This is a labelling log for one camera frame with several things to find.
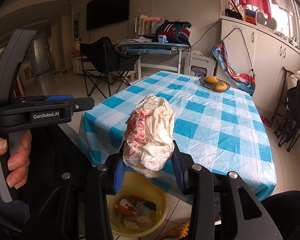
blue and white tablecloth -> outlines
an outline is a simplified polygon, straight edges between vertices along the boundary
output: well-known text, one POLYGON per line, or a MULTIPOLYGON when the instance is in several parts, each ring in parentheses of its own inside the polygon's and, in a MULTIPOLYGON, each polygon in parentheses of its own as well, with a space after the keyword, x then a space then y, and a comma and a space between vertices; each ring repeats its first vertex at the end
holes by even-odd
MULTIPOLYGON (((276 185, 269 140, 251 97, 238 89, 224 93, 204 88, 196 77, 158 72, 108 98, 82 115, 79 147, 93 165, 104 163, 119 151, 125 122, 147 95, 167 99, 176 113, 173 139, 179 150, 210 171, 236 171, 258 199, 270 195, 276 185)), ((192 203, 179 191, 171 161, 163 176, 151 182, 192 203)))

flat screen tv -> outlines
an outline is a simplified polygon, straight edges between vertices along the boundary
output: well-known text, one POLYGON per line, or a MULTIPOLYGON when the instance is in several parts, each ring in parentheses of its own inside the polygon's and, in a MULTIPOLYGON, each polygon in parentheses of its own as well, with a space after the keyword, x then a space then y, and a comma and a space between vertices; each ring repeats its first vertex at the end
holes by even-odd
POLYGON ((130 0, 93 0, 87 4, 87 31, 129 20, 130 0))

yellow fruit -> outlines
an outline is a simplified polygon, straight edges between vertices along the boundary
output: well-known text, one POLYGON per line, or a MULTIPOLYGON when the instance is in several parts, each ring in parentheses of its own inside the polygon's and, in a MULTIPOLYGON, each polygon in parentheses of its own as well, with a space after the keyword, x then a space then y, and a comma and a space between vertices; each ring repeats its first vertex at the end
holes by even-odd
POLYGON ((224 84, 223 82, 220 82, 219 84, 216 84, 215 89, 226 90, 227 89, 227 85, 224 84))
POLYGON ((208 82, 208 83, 211 83, 211 84, 217 84, 218 83, 218 78, 215 77, 215 76, 205 77, 204 81, 208 82))

metal bolt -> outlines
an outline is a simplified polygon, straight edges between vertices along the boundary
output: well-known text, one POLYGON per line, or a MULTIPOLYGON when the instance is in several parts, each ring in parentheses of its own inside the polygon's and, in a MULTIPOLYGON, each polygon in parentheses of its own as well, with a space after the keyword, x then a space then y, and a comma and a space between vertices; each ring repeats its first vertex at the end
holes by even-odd
POLYGON ((192 165, 192 169, 199 171, 202 169, 202 166, 200 164, 195 163, 192 165))
POLYGON ((62 174, 63 179, 69 179, 70 177, 71 177, 71 174, 69 172, 65 172, 64 174, 62 174))
POLYGON ((105 171, 105 170, 107 169, 107 166, 104 165, 104 164, 100 164, 100 165, 97 167, 97 169, 98 169, 99 171, 105 171))
POLYGON ((229 172, 229 177, 232 179, 236 179, 238 177, 238 174, 234 171, 229 172))

yellow bucket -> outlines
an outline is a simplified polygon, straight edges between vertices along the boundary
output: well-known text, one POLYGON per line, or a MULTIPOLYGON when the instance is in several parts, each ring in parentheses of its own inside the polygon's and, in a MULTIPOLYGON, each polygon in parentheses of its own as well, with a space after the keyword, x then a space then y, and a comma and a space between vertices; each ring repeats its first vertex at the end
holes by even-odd
POLYGON ((125 173, 121 189, 117 195, 107 195, 107 203, 112 233, 125 237, 140 237, 153 232, 162 224, 168 211, 167 193, 152 184, 149 180, 143 178, 137 172, 125 173), (114 223, 114 221, 118 221, 117 212, 114 211, 114 205, 119 204, 123 198, 128 198, 130 195, 142 197, 157 205, 156 215, 150 216, 153 226, 144 232, 132 231, 123 226, 118 227, 118 224, 114 223))

